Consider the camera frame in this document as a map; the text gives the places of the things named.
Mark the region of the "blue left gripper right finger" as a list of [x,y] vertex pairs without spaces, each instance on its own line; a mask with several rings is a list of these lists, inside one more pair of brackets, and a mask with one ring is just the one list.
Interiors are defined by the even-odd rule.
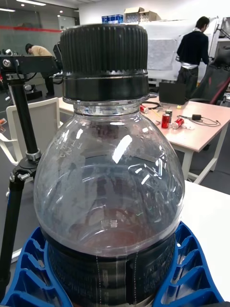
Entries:
[[172,264],[152,306],[205,307],[223,303],[224,299],[213,282],[202,248],[183,222],[180,222],[175,238]]

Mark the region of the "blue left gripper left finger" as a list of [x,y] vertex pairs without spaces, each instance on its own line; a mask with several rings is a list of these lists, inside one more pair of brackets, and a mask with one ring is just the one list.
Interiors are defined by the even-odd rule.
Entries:
[[30,235],[19,255],[12,283],[1,302],[7,307],[70,307],[69,297],[54,276],[48,243],[40,228]]

